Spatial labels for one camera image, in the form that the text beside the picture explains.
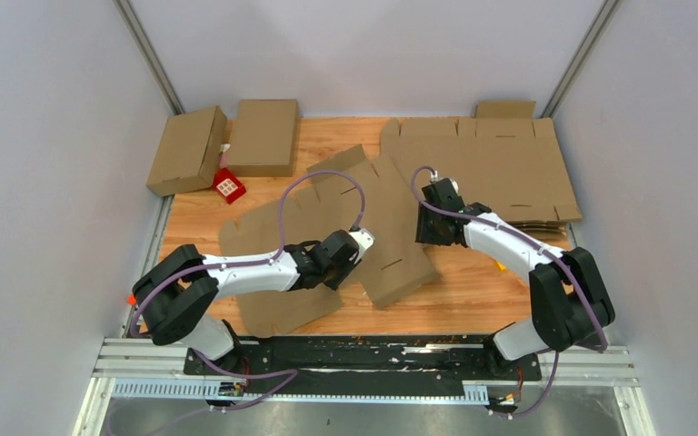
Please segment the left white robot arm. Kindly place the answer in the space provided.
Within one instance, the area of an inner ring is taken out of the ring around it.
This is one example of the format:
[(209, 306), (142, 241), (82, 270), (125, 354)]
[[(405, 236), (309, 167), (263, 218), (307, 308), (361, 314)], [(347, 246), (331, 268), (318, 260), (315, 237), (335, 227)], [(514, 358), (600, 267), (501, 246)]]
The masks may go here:
[(202, 255), (185, 244), (135, 283), (133, 301), (153, 344), (180, 342), (203, 354), (217, 373), (230, 375), (240, 368), (242, 351), (233, 329), (208, 314), (215, 300), (320, 285), (336, 290), (373, 245), (374, 237), (359, 227), (243, 256)]

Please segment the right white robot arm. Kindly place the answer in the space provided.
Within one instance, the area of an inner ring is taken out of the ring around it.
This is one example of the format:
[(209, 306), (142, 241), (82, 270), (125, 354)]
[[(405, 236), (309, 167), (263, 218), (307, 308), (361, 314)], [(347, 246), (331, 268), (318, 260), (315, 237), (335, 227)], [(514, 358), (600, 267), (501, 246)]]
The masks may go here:
[(604, 327), (615, 310), (593, 255), (565, 250), (513, 227), (481, 203), (467, 204), (454, 181), (432, 181), (416, 194), (415, 240), (484, 253), (519, 276), (530, 291), (531, 314), (484, 341), (483, 367), (505, 379), (519, 361), (538, 352), (563, 352), (581, 342), (602, 351)]

